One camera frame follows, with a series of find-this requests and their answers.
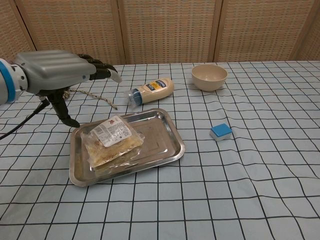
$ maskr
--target bottle label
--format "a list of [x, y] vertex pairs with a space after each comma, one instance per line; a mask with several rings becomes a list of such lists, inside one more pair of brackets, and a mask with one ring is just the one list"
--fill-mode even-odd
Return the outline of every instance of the bottle label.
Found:
[[118, 117], [113, 116], [93, 129], [105, 147], [110, 147], [132, 135], [127, 125]]
[[151, 91], [158, 90], [161, 88], [165, 88], [167, 85], [161, 81], [161, 80], [156, 80], [152, 81], [149, 84], [146, 85]]

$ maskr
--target metal tray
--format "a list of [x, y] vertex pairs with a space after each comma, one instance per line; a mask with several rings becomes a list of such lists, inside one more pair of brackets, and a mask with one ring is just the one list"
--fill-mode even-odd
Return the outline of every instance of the metal tray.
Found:
[[111, 174], [104, 171], [103, 165], [99, 169], [91, 168], [86, 160], [88, 152], [80, 134], [91, 131], [105, 120], [86, 123], [71, 134], [69, 177], [73, 184], [80, 187], [92, 185], [176, 161], [185, 153], [185, 144], [165, 110], [153, 108], [122, 117], [145, 136], [139, 154], [132, 158], [133, 165], [120, 167]]

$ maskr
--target beige bowl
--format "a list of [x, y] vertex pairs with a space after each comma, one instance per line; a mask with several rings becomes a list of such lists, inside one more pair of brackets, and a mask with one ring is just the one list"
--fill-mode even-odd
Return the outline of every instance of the beige bowl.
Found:
[[212, 92], [226, 81], [228, 72], [220, 66], [202, 64], [192, 68], [193, 84], [202, 91]]

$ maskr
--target robot finger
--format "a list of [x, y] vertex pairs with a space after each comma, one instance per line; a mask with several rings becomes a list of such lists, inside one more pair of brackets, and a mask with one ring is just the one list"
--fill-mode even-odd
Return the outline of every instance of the robot finger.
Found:
[[51, 94], [47, 95], [47, 98], [52, 104], [53, 109], [55, 110], [56, 115], [61, 120], [61, 122], [63, 122], [65, 125], [69, 127], [79, 128], [80, 124], [69, 116], [68, 108], [63, 98], [65, 90], [67, 89], [67, 87], [57, 89], [53, 91]]
[[90, 75], [90, 80], [110, 78], [111, 72], [105, 68], [97, 68], [96, 73]]
[[78, 54], [78, 56], [82, 59], [92, 59], [92, 56], [88, 54]]
[[114, 66], [107, 63], [93, 63], [96, 69], [111, 69], [113, 71], [118, 72]]
[[90, 63], [90, 64], [103, 64], [103, 62], [100, 61], [99, 59], [88, 58], [88, 59], [85, 59], [85, 60], [87, 60], [87, 62]]

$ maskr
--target wicker screen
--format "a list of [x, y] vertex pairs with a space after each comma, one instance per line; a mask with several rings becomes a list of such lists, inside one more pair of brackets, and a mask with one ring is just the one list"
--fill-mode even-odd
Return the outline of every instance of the wicker screen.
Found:
[[302, 44], [298, 59], [320, 60], [320, 11]]
[[215, 0], [119, 0], [127, 62], [207, 62], [215, 4]]
[[288, 60], [314, 0], [224, 0], [214, 60]]
[[89, 54], [109, 64], [124, 63], [112, 0], [16, 1], [38, 50], [62, 49]]
[[27, 30], [17, 19], [20, 16], [15, 15], [16, 6], [9, 1], [12, 0], [0, 0], [0, 58], [13, 60], [17, 53], [31, 51], [33, 47], [25, 35]]

